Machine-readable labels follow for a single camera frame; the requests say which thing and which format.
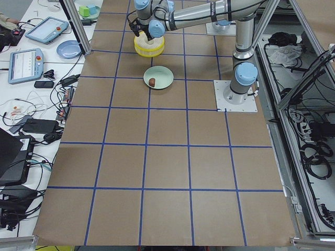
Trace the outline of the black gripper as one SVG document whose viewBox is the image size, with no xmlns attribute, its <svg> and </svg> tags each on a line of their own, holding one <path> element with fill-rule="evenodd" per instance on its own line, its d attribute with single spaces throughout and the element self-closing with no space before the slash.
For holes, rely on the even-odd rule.
<svg viewBox="0 0 335 251">
<path fill-rule="evenodd" d="M 129 27 L 136 37 L 140 36 L 140 32 L 142 31 L 142 25 L 138 19 L 134 19 L 132 22 L 130 22 Z M 147 41 L 151 41 L 153 39 L 148 30 L 145 30 L 145 34 L 147 37 Z"/>
</svg>

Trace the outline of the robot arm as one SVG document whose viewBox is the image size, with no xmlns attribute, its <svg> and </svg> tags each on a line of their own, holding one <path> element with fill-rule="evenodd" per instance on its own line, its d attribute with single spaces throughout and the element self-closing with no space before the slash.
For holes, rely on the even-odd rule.
<svg viewBox="0 0 335 251">
<path fill-rule="evenodd" d="M 135 36 L 143 31 L 150 41 L 167 31 L 215 23 L 221 20 L 236 22 L 236 43 L 233 65 L 246 62 L 254 55 L 256 36 L 254 19 L 264 1 L 215 1 L 190 8 L 175 10 L 173 1 L 134 1 L 137 17 L 129 20 Z"/>
</svg>

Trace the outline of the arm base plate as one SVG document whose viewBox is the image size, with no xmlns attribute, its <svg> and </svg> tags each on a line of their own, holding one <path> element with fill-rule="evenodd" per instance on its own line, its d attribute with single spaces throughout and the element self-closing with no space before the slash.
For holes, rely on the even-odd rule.
<svg viewBox="0 0 335 251">
<path fill-rule="evenodd" d="M 229 25 L 221 26 L 219 24 L 207 23 L 206 31 L 208 35 L 212 36 L 235 36 L 236 24 L 231 23 Z"/>
<path fill-rule="evenodd" d="M 256 113 L 258 109 L 252 87 L 249 87 L 247 93 L 240 95 L 230 89 L 230 83 L 228 80 L 214 80 L 217 111 Z"/>
</svg>

